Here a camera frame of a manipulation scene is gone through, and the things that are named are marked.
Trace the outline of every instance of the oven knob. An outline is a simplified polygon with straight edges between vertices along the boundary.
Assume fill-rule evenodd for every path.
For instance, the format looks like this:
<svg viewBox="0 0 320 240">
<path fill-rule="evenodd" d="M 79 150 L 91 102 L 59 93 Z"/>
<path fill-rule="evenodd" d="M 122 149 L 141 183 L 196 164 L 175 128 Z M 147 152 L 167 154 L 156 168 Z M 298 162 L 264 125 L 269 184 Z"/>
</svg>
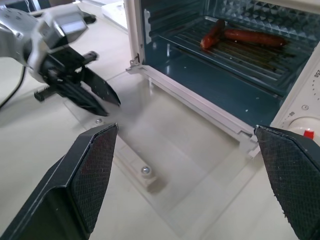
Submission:
<svg viewBox="0 0 320 240">
<path fill-rule="evenodd" d="M 320 146 L 320 119 L 314 117 L 298 118 L 289 125 L 288 130 L 310 138 Z"/>
</svg>

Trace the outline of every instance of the hot dog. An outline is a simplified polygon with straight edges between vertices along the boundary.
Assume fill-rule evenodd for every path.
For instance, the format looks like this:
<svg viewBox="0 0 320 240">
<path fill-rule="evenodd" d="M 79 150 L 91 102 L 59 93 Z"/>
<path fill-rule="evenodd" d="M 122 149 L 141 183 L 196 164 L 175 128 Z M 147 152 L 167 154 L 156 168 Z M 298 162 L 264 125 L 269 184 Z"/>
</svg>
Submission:
<svg viewBox="0 0 320 240">
<path fill-rule="evenodd" d="M 210 32 L 202 38 L 200 43 L 201 48 L 208 49 L 211 46 L 217 44 L 219 42 L 220 34 L 224 30 L 225 26 L 225 21 L 220 19 L 216 21 Z"/>
<path fill-rule="evenodd" d="M 283 37 L 275 36 L 263 32 L 238 30 L 238 29 L 227 29 L 224 31 L 226 39 L 250 42 L 256 44 L 263 44 L 271 47 L 282 47 L 287 44 Z"/>
</svg>

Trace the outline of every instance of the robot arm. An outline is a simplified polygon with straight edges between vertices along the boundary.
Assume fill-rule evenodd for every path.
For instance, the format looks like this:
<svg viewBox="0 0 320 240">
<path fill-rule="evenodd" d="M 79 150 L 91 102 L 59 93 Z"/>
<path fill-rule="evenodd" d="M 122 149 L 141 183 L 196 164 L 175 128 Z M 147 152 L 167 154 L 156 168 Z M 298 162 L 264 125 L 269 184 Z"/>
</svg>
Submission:
<svg viewBox="0 0 320 240">
<path fill-rule="evenodd" d="M 38 101 L 59 94 L 93 114 L 107 116 L 81 85 L 84 82 L 102 100 L 120 105 L 113 89 L 86 67 L 98 55 L 90 52 L 82 56 L 69 46 L 87 30 L 87 23 L 94 21 L 95 17 L 75 4 L 51 8 L 40 20 L 21 10 L 0 9 L 0 57 L 17 60 L 37 81 L 48 84 L 34 94 Z"/>
</svg>

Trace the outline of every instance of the toaster oven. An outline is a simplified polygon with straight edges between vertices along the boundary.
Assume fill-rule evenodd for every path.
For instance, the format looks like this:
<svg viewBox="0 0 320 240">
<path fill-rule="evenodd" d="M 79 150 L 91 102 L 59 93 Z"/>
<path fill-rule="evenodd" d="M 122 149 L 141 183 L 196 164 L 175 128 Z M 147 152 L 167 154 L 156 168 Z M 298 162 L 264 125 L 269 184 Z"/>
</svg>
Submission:
<svg viewBox="0 0 320 240">
<path fill-rule="evenodd" d="M 320 3 L 282 0 L 125 0 L 132 60 L 142 74 L 239 141 L 254 157 L 256 125 L 317 140 Z M 282 48 L 231 40 L 207 50 L 202 37 L 226 29 L 282 36 Z"/>
</svg>

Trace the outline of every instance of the oven door hinge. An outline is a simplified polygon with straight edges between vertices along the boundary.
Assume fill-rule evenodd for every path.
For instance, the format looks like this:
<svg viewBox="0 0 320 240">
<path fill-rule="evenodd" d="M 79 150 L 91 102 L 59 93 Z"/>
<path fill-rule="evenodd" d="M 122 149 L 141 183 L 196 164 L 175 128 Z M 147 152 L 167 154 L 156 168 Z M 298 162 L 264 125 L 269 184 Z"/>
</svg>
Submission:
<svg viewBox="0 0 320 240">
<path fill-rule="evenodd" d="M 130 60 L 130 67 L 129 69 L 140 65 L 140 57 L 139 57 L 139 53 L 135 56 L 134 59 Z"/>
</svg>

